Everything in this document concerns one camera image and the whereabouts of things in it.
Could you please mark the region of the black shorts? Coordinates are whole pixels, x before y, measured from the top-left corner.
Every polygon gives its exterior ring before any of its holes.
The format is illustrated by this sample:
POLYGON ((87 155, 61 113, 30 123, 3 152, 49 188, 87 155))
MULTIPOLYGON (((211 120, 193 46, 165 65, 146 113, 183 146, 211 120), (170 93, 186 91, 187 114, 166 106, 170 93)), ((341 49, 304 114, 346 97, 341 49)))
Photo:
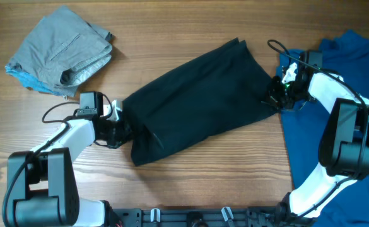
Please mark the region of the black shorts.
POLYGON ((271 77, 235 38, 143 86, 123 101, 136 166, 276 113, 264 103, 271 77))

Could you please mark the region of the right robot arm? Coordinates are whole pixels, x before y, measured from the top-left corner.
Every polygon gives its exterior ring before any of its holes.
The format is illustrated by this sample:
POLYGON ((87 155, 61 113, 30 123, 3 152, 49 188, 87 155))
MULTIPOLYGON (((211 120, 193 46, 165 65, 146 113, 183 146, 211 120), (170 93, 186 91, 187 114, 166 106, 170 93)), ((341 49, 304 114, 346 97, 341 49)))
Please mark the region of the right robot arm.
POLYGON ((274 77, 264 104, 291 110, 299 100, 318 101, 330 117, 321 137, 319 162, 307 179, 278 203, 275 224, 306 224, 346 187, 369 175, 369 100, 339 75, 322 67, 322 53, 304 51, 298 58, 284 51, 289 65, 274 77))

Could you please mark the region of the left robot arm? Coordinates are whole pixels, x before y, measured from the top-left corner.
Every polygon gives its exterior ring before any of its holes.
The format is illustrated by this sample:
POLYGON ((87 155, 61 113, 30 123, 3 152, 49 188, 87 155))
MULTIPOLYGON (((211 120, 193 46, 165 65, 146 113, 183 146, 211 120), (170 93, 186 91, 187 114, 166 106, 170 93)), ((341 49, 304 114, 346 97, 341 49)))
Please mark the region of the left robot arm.
POLYGON ((5 226, 123 226, 107 201, 82 199, 73 161, 101 140, 117 148, 119 109, 98 91, 80 95, 78 109, 60 120, 61 128, 30 151, 12 153, 7 162, 7 189, 2 204, 5 226))

